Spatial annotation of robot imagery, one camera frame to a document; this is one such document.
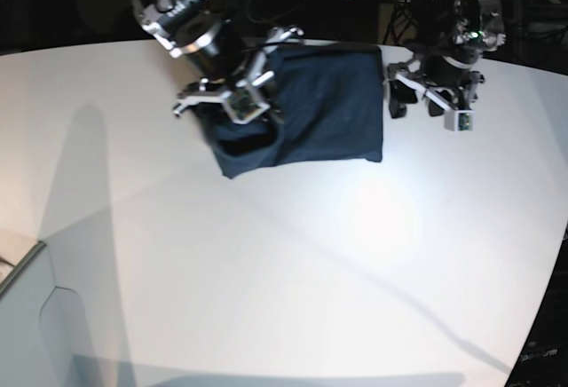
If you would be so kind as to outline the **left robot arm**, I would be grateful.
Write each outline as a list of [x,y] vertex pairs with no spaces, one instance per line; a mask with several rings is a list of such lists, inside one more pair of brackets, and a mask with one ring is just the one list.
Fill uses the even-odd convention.
[[412,56],[385,68],[390,117],[425,102],[452,132],[471,131],[477,89],[485,81],[475,65],[506,41],[501,0],[434,0],[413,4],[416,35],[404,42]]

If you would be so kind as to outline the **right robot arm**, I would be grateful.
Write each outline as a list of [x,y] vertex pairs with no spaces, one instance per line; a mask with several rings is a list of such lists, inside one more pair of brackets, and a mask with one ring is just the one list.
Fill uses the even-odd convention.
[[196,69],[198,81],[178,95],[175,116],[202,105],[217,106],[238,125],[279,119],[276,74],[271,54],[288,43],[301,43],[298,26],[273,28],[261,43],[248,45],[225,14],[210,0],[132,0],[135,18],[174,59]]

